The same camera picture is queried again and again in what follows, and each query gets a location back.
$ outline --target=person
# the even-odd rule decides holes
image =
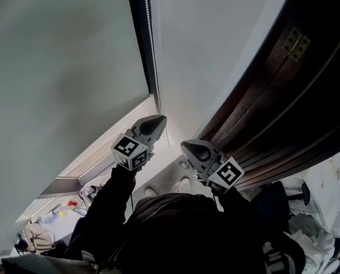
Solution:
[[[78,220],[63,258],[81,260],[89,253],[118,273],[273,273],[268,257],[277,255],[277,268],[285,269],[278,273],[303,270],[293,257],[301,255],[298,244],[282,232],[268,232],[235,188],[218,196],[223,212],[211,198],[174,193],[141,199],[124,223],[135,175],[113,168]]]

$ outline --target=door hinge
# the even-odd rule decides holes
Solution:
[[[282,49],[284,52],[288,52],[288,56],[292,60],[298,62],[300,57],[307,50],[310,42],[308,37],[294,27],[284,42]]]

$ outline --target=white wall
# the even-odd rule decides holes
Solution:
[[[0,0],[0,255],[28,205],[147,95],[128,0]]]
[[[176,142],[198,136],[285,0],[151,0],[161,106]]]

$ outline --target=clothing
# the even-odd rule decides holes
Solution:
[[[224,213],[202,195],[166,194],[140,200],[124,223],[134,173],[120,166],[74,229],[64,258],[115,260],[122,273],[264,273],[268,239],[258,212],[235,188],[219,196]]]

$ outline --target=brass hinge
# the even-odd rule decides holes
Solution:
[[[283,51],[288,52],[288,56],[291,57],[291,59],[298,62],[300,57],[307,50],[310,42],[308,37],[294,27],[284,42],[282,49]]]

